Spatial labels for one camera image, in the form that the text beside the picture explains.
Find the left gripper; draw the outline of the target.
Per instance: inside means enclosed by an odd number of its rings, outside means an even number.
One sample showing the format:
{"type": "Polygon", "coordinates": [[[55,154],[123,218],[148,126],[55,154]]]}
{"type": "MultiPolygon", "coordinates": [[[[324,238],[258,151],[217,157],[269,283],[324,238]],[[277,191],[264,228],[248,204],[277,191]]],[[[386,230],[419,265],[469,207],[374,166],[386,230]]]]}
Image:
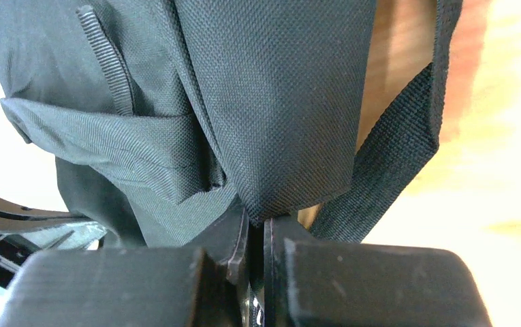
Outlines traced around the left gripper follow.
{"type": "Polygon", "coordinates": [[[29,208],[0,198],[0,294],[41,249],[87,249],[107,229],[85,216],[29,208]]]}

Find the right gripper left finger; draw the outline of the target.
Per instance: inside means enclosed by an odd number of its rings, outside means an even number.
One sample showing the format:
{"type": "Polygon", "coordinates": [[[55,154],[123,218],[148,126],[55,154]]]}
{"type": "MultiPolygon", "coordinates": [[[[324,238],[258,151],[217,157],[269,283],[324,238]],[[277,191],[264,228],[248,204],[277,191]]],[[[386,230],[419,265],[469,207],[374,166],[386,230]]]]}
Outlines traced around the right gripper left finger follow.
{"type": "Polygon", "coordinates": [[[40,251],[0,326],[246,326],[248,236],[235,199],[182,247],[40,251]]]}

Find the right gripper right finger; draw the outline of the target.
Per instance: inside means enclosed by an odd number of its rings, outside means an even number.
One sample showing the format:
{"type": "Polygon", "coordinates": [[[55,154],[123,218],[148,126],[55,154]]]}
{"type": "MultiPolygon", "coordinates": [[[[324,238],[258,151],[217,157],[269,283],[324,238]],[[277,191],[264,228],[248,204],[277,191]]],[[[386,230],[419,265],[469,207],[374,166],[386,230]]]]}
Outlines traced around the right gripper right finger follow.
{"type": "Polygon", "coordinates": [[[264,224],[266,326],[489,326],[451,251],[319,240],[293,217],[264,224]]]}

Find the black backpack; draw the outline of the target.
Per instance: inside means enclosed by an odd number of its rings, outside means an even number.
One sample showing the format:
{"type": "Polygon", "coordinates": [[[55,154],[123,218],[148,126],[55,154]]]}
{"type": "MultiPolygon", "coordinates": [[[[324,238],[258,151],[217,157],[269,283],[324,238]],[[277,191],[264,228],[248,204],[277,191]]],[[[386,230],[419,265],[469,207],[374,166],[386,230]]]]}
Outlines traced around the black backpack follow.
{"type": "Polygon", "coordinates": [[[461,9],[359,149],[374,1],[0,1],[0,104],[112,246],[184,245],[235,198],[360,242],[438,150],[461,9]]]}

